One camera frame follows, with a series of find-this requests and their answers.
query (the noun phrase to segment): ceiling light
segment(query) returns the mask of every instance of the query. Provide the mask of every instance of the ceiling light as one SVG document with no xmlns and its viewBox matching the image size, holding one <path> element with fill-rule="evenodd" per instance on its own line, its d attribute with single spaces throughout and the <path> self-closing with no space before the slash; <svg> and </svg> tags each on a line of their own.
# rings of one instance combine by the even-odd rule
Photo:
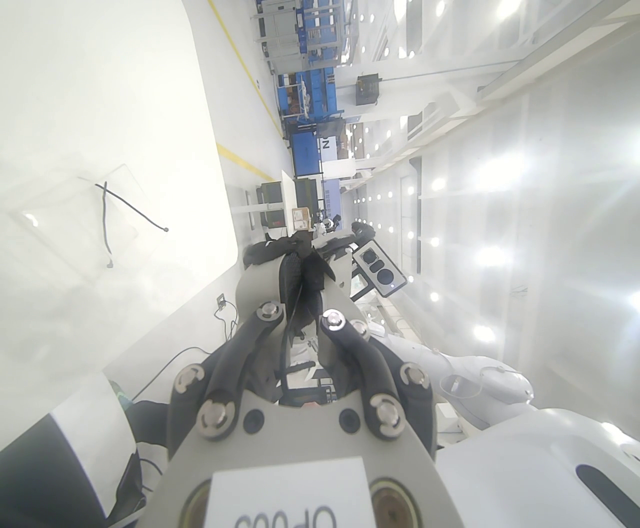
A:
<svg viewBox="0 0 640 528">
<path fill-rule="evenodd" d="M 631 295 L 631 297 L 629 298 L 629 302 L 636 310 L 638 310 L 638 312 L 640 312 L 640 291 Z"/>
<path fill-rule="evenodd" d="M 394 15 L 396 22 L 400 22 L 406 15 L 406 0 L 394 0 Z"/>
<path fill-rule="evenodd" d="M 505 154 L 486 162 L 476 173 L 476 187 L 484 191 L 506 189 L 522 174 L 524 159 L 520 154 Z"/>
<path fill-rule="evenodd" d="M 507 263 L 507 255 L 498 246 L 490 246 L 478 252 L 476 262 L 487 267 L 504 266 Z"/>
<path fill-rule="evenodd" d="M 502 0 L 498 6 L 498 18 L 504 20 L 514 14 L 520 7 L 521 0 Z"/>
<path fill-rule="evenodd" d="M 482 326 L 481 324 L 477 324 L 474 326 L 474 335 L 478 341 L 482 341 L 484 343 L 490 343 L 491 341 L 495 341 L 495 334 L 493 330 L 488 326 Z"/>
<path fill-rule="evenodd" d="M 446 186 L 447 186 L 447 181 L 444 178 L 436 178 L 431 183 L 431 189 L 433 189 L 434 191 L 441 191 Z"/>
</svg>

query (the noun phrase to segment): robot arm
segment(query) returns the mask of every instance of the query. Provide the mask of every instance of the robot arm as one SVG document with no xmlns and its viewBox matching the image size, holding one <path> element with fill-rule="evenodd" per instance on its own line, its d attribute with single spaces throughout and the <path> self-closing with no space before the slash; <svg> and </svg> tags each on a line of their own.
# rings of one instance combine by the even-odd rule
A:
<svg viewBox="0 0 640 528">
<path fill-rule="evenodd" d="M 536 410 L 527 378 L 500 361 L 447 356 L 395 335 L 380 339 L 403 361 L 420 365 L 429 374 L 433 392 L 478 429 Z"/>
</svg>

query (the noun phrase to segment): black cloth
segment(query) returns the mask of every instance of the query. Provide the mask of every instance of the black cloth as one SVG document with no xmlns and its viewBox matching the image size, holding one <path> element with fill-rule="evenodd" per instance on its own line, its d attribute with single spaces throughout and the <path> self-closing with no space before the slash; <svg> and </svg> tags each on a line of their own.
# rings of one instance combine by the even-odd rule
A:
<svg viewBox="0 0 640 528">
<path fill-rule="evenodd" d="M 166 447 L 169 406 L 155 401 L 138 401 L 125 411 L 133 437 L 138 442 Z"/>
</svg>

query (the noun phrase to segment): person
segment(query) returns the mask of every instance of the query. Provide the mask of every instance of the person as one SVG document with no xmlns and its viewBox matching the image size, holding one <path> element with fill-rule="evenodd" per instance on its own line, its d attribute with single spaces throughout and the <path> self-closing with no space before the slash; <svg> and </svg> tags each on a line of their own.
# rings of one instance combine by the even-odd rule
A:
<svg viewBox="0 0 640 528">
<path fill-rule="evenodd" d="M 356 235 L 356 244 L 358 247 L 363 246 L 367 242 L 372 241 L 376 237 L 376 230 L 370 225 L 362 222 L 352 222 L 351 231 Z"/>
<path fill-rule="evenodd" d="M 333 218 L 333 230 L 334 231 L 338 231 L 338 229 L 340 229 L 340 221 L 342 220 L 342 216 L 340 216 L 339 214 L 336 214 Z"/>
</svg>

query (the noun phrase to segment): black cable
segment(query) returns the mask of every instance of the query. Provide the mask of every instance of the black cable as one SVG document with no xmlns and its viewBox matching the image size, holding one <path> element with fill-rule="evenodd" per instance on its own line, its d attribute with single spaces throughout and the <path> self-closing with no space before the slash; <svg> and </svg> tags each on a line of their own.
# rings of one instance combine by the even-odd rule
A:
<svg viewBox="0 0 640 528">
<path fill-rule="evenodd" d="M 144 387 L 142 387 L 142 389 L 133 398 L 131 398 L 131 401 L 135 401 L 138 398 L 138 396 L 140 396 L 140 394 L 146 391 L 146 389 L 149 388 L 149 385 L 151 385 L 158 378 L 158 376 L 162 374 L 163 371 L 171 364 L 171 362 L 175 360 L 180 354 L 182 354 L 183 352 L 186 352 L 187 350 L 193 350 L 193 349 L 200 350 L 201 352 L 204 352 L 207 356 L 210 356 L 211 354 L 213 354 L 213 352 L 207 352 L 206 350 L 200 348 L 199 346 L 190 346 L 188 348 L 185 348 L 184 350 L 180 350 L 175 356 L 173 356 L 167 362 L 167 364 L 164 367 L 160 369 L 160 371 L 153 378 L 151 378 L 150 382 L 148 382 Z"/>
<path fill-rule="evenodd" d="M 219 312 L 220 310 L 222 310 L 222 307 L 218 307 L 218 309 L 217 309 L 215 312 L 213 312 L 213 316 L 214 316 L 217 320 L 222 321 L 222 322 L 225 324 L 225 342 L 226 342 L 226 341 L 229 341 L 229 337 L 227 336 L 227 320 L 226 320 L 226 319 L 223 319 L 222 317 L 218 317 L 218 312 Z"/>
<path fill-rule="evenodd" d="M 151 464 L 154 468 L 156 468 L 157 472 L 160 473 L 160 476 L 162 476 L 162 470 L 158 467 L 158 464 L 156 464 L 153 460 L 149 460 L 148 458 L 141 458 L 140 461 L 147 462 L 147 464 Z"/>
<path fill-rule="evenodd" d="M 233 321 L 231 321 L 231 324 L 229 325 L 229 334 L 228 334 L 228 335 L 227 335 L 227 320 L 226 320 L 226 319 L 223 319 L 222 317 L 218 317 L 218 314 L 222 311 L 222 309 L 223 309 L 223 308 L 225 307 L 225 305 L 227 305 L 227 304 L 232 305 L 232 306 L 233 306 L 233 308 L 234 308 L 234 310 L 236 311 L 236 316 L 234 317 Z M 238 309 L 237 309 L 236 305 L 235 305 L 235 304 L 233 304 L 233 303 L 232 303 L 232 302 L 230 302 L 230 301 L 225 300 L 225 301 L 224 301 L 224 304 L 222 304 L 222 306 L 218 307 L 218 309 L 213 313 L 213 316 L 214 316 L 217 320 L 222 321 L 222 322 L 225 324 L 225 342 L 226 342 L 226 341 L 229 341 L 229 340 L 232 338 L 232 336 L 233 336 L 234 329 L 235 329 L 235 328 L 237 327 L 237 325 L 238 325 L 238 316 L 239 316 L 239 314 L 238 314 Z"/>
<path fill-rule="evenodd" d="M 143 212 L 137 210 L 135 207 L 133 207 L 133 205 L 131 205 L 127 200 L 125 200 L 124 198 L 122 198 L 122 196 L 118 196 L 116 193 L 110 191 L 109 189 L 107 189 L 107 182 L 104 183 L 104 187 L 102 187 L 99 183 L 95 183 L 93 184 L 96 187 L 98 187 L 99 189 L 103 190 L 102 196 L 103 196 L 103 201 L 104 201 L 104 193 L 109 193 L 111 196 L 114 196 L 115 198 L 118 198 L 119 201 L 123 202 L 124 204 L 128 205 L 131 209 L 133 209 L 134 211 L 136 211 L 136 213 L 138 213 L 142 218 L 144 218 L 147 222 L 149 222 L 152 225 L 155 225 L 158 229 L 161 229 L 162 231 L 169 231 L 168 227 L 162 227 L 160 225 L 158 225 L 157 223 L 155 223 L 153 220 L 151 220 L 146 214 L 144 214 Z"/>
<path fill-rule="evenodd" d="M 109 240 L 107 239 L 107 182 L 102 187 L 102 236 L 104 237 L 104 246 L 107 248 L 109 255 L 112 255 L 111 248 L 109 247 Z M 109 256 L 109 264 L 107 268 L 113 268 L 113 260 Z"/>
</svg>

